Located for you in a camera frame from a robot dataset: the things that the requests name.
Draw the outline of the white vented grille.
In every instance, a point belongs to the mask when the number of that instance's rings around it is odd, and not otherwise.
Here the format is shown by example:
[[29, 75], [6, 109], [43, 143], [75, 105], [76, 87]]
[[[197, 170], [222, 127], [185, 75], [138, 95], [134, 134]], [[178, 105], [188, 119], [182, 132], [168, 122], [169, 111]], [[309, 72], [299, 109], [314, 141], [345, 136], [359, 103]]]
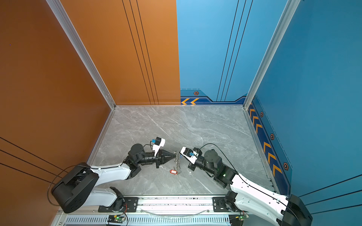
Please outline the white vented grille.
[[[64, 226], [110, 226], [109, 215], [69, 215]], [[186, 217], [129, 215], [121, 226], [230, 226], [228, 215], [197, 215]]]

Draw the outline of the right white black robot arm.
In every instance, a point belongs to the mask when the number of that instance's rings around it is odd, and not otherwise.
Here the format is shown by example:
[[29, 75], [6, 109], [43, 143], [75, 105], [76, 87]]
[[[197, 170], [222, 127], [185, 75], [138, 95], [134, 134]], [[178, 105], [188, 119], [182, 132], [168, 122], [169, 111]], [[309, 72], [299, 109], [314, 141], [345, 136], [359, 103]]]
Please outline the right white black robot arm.
[[299, 197], [281, 195], [248, 180], [233, 166], [223, 163], [214, 149], [203, 153], [196, 147], [183, 147], [180, 154], [189, 161], [191, 170], [199, 168], [213, 175], [219, 186], [228, 189], [224, 201], [229, 211], [246, 211], [274, 226], [312, 224], [313, 217]]

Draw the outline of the aluminium front rail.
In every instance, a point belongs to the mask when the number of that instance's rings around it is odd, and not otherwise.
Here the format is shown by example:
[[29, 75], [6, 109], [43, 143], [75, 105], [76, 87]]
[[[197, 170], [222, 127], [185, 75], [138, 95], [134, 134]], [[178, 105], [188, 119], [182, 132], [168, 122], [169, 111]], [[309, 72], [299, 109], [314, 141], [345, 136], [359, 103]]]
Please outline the aluminium front rail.
[[[214, 212], [213, 197], [228, 197], [227, 195], [140, 195], [136, 212], [149, 211], [176, 212], [183, 215], [187, 211], [210, 211]], [[65, 202], [58, 201], [62, 211], [71, 214], [86, 207], [95, 207], [98, 212], [99, 206], [111, 206], [117, 198], [123, 199], [124, 195], [116, 195], [110, 191], [93, 191], [90, 195], [77, 195], [67, 199]]]

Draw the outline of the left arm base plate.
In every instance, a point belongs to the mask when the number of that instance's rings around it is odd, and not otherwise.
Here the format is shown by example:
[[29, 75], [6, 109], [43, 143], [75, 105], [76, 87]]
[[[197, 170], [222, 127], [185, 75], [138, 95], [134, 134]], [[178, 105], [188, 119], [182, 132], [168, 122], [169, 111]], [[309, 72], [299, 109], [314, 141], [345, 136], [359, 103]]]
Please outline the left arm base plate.
[[123, 199], [117, 198], [116, 201], [109, 207], [99, 206], [98, 212], [134, 213], [137, 210], [138, 201], [138, 197], [124, 197]]

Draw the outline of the right small circuit board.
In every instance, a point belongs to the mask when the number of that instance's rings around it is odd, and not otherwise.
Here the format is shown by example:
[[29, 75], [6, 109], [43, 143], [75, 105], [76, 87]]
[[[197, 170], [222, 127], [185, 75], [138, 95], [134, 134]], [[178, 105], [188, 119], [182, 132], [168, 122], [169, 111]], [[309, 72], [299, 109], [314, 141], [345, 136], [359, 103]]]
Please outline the right small circuit board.
[[245, 221], [246, 219], [249, 219], [249, 215], [245, 211], [241, 211], [236, 218], [239, 221]]

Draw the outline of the green circuit board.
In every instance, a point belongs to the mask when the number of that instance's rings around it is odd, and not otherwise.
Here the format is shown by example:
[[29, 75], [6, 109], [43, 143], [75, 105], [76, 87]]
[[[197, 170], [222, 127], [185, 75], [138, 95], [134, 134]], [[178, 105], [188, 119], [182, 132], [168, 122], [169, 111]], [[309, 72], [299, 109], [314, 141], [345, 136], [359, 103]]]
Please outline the green circuit board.
[[120, 226], [127, 223], [126, 216], [124, 215], [109, 215], [107, 219], [107, 225]]

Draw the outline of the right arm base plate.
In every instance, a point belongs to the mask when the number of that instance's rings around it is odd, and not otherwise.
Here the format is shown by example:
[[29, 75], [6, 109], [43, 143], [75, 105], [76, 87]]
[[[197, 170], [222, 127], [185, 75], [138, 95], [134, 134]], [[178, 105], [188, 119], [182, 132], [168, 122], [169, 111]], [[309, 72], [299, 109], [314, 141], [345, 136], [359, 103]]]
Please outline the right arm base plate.
[[213, 197], [214, 212], [235, 212], [234, 203], [227, 197]]

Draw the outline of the metal keyring with chain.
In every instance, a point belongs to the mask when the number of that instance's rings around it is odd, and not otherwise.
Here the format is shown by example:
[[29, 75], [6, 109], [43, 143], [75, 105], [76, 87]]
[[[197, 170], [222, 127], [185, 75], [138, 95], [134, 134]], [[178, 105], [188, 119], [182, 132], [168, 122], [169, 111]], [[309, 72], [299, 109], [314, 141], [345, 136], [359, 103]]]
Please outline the metal keyring with chain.
[[175, 154], [175, 158], [174, 158], [174, 162], [175, 162], [175, 167], [174, 167], [174, 171], [176, 173], [176, 175], [180, 175], [181, 174], [181, 162], [180, 162], [180, 154], [178, 152], [174, 152]]

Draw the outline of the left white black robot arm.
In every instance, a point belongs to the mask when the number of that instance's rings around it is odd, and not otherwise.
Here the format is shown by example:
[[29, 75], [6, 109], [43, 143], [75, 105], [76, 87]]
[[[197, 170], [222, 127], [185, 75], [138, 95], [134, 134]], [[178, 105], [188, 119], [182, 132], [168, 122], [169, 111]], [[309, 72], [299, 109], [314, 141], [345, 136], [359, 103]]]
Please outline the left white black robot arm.
[[145, 152], [143, 145], [131, 147], [122, 163], [109, 166], [89, 166], [80, 163], [73, 166], [51, 189], [51, 194], [64, 213], [72, 213], [84, 206], [100, 206], [112, 212], [125, 211], [125, 197], [114, 186], [100, 185], [117, 180], [134, 178], [143, 165], [160, 165], [176, 157], [175, 153], [163, 149]]

